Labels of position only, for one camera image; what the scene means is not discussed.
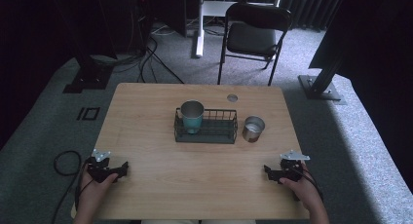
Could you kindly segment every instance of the person's left hand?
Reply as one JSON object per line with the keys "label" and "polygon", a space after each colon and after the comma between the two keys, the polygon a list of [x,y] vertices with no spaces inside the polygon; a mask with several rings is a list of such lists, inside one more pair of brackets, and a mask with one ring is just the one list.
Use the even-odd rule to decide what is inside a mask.
{"label": "person's left hand", "polygon": [[94,214],[97,212],[107,190],[118,177],[117,173],[110,174],[103,182],[98,183],[92,179],[87,169],[83,171],[81,191],[75,224],[92,223]]}

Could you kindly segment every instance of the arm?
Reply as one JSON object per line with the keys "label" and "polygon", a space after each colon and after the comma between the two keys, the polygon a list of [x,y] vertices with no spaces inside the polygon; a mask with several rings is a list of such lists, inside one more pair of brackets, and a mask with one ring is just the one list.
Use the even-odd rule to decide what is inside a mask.
{"label": "arm", "polygon": [[96,181],[93,181],[86,169],[84,170],[81,185],[82,189],[84,190],[79,197],[79,205],[73,223],[93,223],[94,215],[97,212],[97,209],[103,201],[107,190],[112,185],[117,176],[117,173],[113,173],[108,176],[103,182],[98,183]]}
{"label": "arm", "polygon": [[304,208],[310,212],[310,222],[313,224],[328,224],[328,215],[322,203],[319,192],[314,185],[306,178],[302,177],[298,182],[294,182],[287,178],[281,178],[280,182],[283,186],[290,188],[295,195],[303,202]]}

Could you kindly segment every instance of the chair backrest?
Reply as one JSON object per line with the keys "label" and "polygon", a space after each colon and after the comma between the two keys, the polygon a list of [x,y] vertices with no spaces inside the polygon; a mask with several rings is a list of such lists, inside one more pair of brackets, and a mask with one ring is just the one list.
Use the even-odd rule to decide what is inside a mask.
{"label": "chair backrest", "polygon": [[258,28],[287,31],[292,24],[291,12],[275,6],[235,3],[226,12],[228,20],[243,21]]}

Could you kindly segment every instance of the black wire basket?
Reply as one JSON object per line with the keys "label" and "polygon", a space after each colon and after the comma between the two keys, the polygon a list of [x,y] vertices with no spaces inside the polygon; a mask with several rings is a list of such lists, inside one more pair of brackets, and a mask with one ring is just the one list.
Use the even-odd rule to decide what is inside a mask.
{"label": "black wire basket", "polygon": [[183,126],[180,108],[175,112],[176,142],[235,143],[237,138],[237,111],[227,109],[206,109],[201,127],[196,133],[189,133]]}

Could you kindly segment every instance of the black chair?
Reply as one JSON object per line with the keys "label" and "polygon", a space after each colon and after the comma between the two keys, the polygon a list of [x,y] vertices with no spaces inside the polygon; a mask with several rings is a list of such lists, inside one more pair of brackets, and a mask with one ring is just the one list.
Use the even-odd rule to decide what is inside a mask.
{"label": "black chair", "polygon": [[[225,31],[219,63],[218,85],[221,83],[222,64],[225,56],[234,56],[266,61],[263,69],[274,58],[268,86],[271,86],[277,62],[282,50],[282,40],[292,23],[289,10],[275,6],[263,6],[248,3],[235,3],[225,14]],[[282,34],[277,39],[276,31]],[[236,56],[226,53],[242,54]]]}

